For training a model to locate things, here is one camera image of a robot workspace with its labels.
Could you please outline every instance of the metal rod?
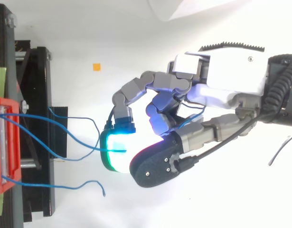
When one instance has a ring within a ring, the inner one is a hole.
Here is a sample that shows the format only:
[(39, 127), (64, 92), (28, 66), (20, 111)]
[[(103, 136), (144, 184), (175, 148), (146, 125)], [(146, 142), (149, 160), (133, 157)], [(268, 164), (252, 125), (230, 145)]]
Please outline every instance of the metal rod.
[(21, 159), (20, 163), (22, 169), (36, 168), (36, 164), (32, 158)]
[(15, 59), (16, 59), (16, 61), (23, 61), (25, 55), (26, 55), (26, 52), (25, 51), (16, 51), (15, 52)]

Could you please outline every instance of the red plastic bin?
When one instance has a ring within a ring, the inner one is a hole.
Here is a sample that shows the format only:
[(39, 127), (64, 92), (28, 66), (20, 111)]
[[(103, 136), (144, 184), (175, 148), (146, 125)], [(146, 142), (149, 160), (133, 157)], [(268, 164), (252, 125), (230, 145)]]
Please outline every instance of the red plastic bin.
[[(7, 113), (19, 113), (19, 104), (16, 101), (0, 98), (0, 106), (4, 106)], [(7, 118), (19, 123), (18, 116), (7, 116)], [(19, 181), (21, 179), (21, 168), (20, 168), (20, 140), (19, 140), (19, 128), (12, 123), (6, 123), (6, 139), (7, 147), (6, 153), (7, 159), (7, 170), (8, 177)], [(7, 181), (3, 183), (1, 177), (1, 161), (0, 161), (0, 194), (13, 187), (15, 184)]]

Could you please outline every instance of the orange sticker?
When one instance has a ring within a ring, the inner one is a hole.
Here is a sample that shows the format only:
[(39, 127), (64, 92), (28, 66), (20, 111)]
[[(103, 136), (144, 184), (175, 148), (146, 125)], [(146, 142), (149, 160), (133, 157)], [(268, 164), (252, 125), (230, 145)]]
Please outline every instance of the orange sticker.
[(93, 63), (93, 71), (101, 71), (100, 63)]

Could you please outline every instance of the serrated black edge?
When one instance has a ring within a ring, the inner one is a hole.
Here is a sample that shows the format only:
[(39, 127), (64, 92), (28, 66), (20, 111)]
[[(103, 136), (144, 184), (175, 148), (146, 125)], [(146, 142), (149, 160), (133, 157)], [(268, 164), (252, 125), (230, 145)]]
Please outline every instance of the serrated black edge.
[(219, 48), (225, 48), (225, 47), (232, 47), (232, 48), (244, 48), (244, 49), (249, 49), (249, 50), (254, 50), (254, 51), (260, 51), (264, 52), (265, 48), (260, 47), (260, 46), (252, 46), (252, 45), (247, 45), (244, 43), (235, 43), (235, 42), (222, 42), (219, 44), (213, 44), (213, 45), (207, 45), (207, 46), (202, 46), (199, 51), (209, 51), (209, 50), (214, 50), (214, 49), (219, 49)]

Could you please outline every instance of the red container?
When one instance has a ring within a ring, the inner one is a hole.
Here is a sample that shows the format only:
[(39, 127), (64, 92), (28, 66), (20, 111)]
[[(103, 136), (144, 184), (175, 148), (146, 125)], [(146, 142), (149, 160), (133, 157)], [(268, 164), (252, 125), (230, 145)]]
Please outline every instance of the red container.
[[(0, 98), (0, 110), (3, 109), (5, 113), (19, 113), (19, 104), (16, 101)], [(7, 116), (7, 118), (19, 123), (18, 116)], [(6, 166), (5, 169), (7, 171), (7, 177), (19, 181), (21, 179), (21, 168), (20, 168), (20, 143), (19, 143), (19, 128), (12, 123), (1, 121), (0, 119), (0, 194), (4, 193), (6, 190), (13, 187), (15, 184), (4, 181), (1, 177), (3, 171), (3, 166)], [(1, 129), (5, 132), (4, 145), (1, 145)], [(3, 151), (5, 152), (4, 158), (6, 160), (1, 160), (1, 149), (3, 147)]]

